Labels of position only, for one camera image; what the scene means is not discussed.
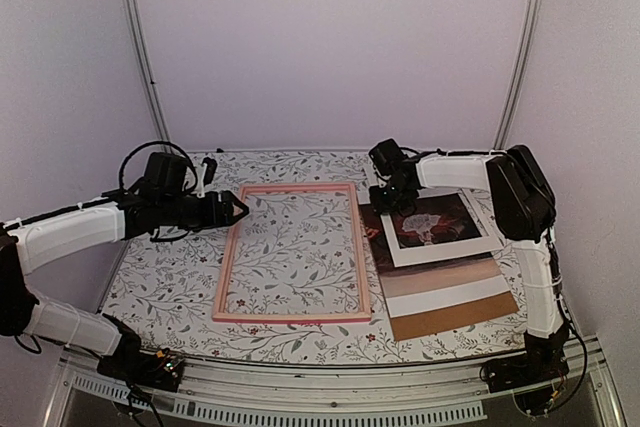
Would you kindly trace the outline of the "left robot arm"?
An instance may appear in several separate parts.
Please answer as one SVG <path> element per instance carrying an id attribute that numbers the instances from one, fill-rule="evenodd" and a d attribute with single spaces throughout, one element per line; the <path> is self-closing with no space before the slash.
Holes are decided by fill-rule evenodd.
<path id="1" fill-rule="evenodd" d="M 78 203 L 1 226 L 1 334 L 43 337 L 93 352 L 104 374 L 128 381 L 146 373 L 174 375 L 165 350 L 141 350 L 140 337 L 108 315 L 78 310 L 30 290 L 35 270 L 71 254 L 144 234 L 162 242 L 162 228 L 190 234 L 230 227 L 249 213 L 230 191 L 207 191 L 217 163 L 200 165 L 178 147 L 149 155 L 143 175 L 132 186 L 120 184 L 89 202 Z"/>

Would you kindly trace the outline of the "front aluminium rail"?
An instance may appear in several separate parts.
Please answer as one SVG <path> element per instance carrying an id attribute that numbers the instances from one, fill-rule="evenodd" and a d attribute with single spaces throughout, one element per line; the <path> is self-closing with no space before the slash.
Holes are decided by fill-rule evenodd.
<path id="1" fill-rule="evenodd" d="M 571 359 L 562 393 L 572 398 L 539 417 L 519 402 L 541 384 L 490 392 L 478 362 L 370 368 L 298 368 L 226 361 L 187 363 L 176 392 L 127 397 L 121 381 L 85 358 L 68 358 L 45 410 L 45 426 L 626 426 L 600 354 L 588 371 Z"/>

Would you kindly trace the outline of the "floral table mat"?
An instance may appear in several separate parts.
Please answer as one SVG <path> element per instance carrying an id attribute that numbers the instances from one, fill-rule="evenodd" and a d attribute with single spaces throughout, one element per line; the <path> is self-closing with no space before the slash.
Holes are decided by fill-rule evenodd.
<path id="1" fill-rule="evenodd" d="M 359 152 L 227 152 L 214 188 L 247 203 L 230 228 L 134 239 L 102 310 L 145 347 L 313 365 L 443 360 L 525 348 L 511 242 L 493 253 L 518 312 L 396 341 L 360 217 L 376 180 Z"/>

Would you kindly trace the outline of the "left aluminium post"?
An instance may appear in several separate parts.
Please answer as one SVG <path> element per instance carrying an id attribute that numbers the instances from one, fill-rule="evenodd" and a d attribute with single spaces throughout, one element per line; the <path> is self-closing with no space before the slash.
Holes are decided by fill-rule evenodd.
<path id="1" fill-rule="evenodd" d="M 140 74 L 143 92 L 156 138 L 162 141 L 170 141 L 169 128 L 161 106 L 157 82 L 152 70 L 144 37 L 138 0 L 122 0 L 122 2 L 131 36 L 137 70 Z"/>

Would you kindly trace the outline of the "brown backing board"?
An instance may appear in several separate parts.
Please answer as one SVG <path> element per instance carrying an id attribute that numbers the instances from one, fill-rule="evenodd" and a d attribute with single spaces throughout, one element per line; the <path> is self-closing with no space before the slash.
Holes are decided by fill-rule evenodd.
<path id="1" fill-rule="evenodd" d="M 475 325 L 518 312 L 511 293 L 466 302 L 433 311 L 391 317 L 390 326 L 396 341 L 434 335 Z"/>

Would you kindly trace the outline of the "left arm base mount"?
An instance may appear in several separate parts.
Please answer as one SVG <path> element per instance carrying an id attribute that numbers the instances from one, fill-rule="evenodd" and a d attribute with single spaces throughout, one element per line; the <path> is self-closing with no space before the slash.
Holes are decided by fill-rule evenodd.
<path id="1" fill-rule="evenodd" d="M 99 361 L 97 372 L 122 381 L 127 386 L 175 393 L 179 389 L 184 367 L 184 359 L 166 348 L 152 354 L 131 351 L 105 356 Z"/>

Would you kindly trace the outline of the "white mat board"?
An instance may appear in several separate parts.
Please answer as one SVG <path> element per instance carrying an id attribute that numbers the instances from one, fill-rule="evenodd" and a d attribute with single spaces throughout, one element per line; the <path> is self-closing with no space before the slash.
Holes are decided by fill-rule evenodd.
<path id="1" fill-rule="evenodd" d="M 417 197 L 379 215 L 396 268 L 498 251 L 502 234 L 491 210 L 476 200 L 487 194 L 487 155 L 428 156 L 417 162 Z"/>

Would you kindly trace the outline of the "aluminium post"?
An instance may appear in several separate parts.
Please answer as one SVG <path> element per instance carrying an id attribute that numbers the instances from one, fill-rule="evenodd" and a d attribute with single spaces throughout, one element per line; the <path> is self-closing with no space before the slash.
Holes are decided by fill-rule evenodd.
<path id="1" fill-rule="evenodd" d="M 152 70 L 144 37 L 138 0 L 122 0 L 122 2 L 131 36 L 137 70 L 140 74 L 143 92 L 156 138 L 162 141 L 170 141 L 169 128 L 161 106 L 157 82 Z"/>
<path id="2" fill-rule="evenodd" d="M 515 62 L 508 84 L 505 104 L 493 142 L 494 150 L 504 150 L 507 146 L 534 43 L 542 2 L 543 0 L 526 0 L 525 15 L 518 48 L 516 50 Z"/>

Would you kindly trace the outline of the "right aluminium post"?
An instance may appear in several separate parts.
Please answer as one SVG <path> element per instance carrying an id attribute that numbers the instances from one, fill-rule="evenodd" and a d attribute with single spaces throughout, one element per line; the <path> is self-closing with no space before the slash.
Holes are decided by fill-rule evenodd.
<path id="1" fill-rule="evenodd" d="M 525 15 L 518 48 L 516 50 L 515 62 L 508 84 L 505 104 L 493 142 L 494 150 L 504 150 L 507 146 L 534 43 L 542 2 L 543 0 L 526 0 Z"/>

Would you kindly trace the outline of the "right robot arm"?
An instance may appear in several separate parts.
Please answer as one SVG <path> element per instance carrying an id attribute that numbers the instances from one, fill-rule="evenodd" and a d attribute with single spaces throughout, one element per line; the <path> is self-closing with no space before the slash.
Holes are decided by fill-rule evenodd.
<path id="1" fill-rule="evenodd" d="M 562 278 L 555 249 L 555 197 L 528 147 L 507 150 L 427 151 L 407 155 L 395 140 L 370 152 L 381 182 L 369 189 L 376 212 L 396 213 L 434 188 L 489 193 L 496 225 L 518 258 L 527 306 L 523 354 L 482 367 L 491 391 L 566 375 L 563 347 L 570 323 L 561 305 Z"/>

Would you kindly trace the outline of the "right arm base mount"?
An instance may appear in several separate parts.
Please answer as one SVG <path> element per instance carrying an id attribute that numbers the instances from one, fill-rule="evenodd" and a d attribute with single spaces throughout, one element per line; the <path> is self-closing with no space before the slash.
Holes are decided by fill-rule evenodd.
<path id="1" fill-rule="evenodd" d="M 513 395 L 517 409 L 530 417 L 548 414 L 564 389 L 569 366 L 561 354 L 558 360 L 545 363 L 539 356 L 520 354 L 491 359 L 482 364 L 480 379 L 490 393 L 525 388 Z"/>

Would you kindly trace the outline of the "dark photo print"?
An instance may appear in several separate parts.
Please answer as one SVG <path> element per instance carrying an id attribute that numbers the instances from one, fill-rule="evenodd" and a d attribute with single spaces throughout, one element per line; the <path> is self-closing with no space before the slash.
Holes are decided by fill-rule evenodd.
<path id="1" fill-rule="evenodd" d="M 390 317 L 400 317 L 507 293 L 493 253 L 396 268 L 379 215 L 360 206 L 366 238 Z"/>

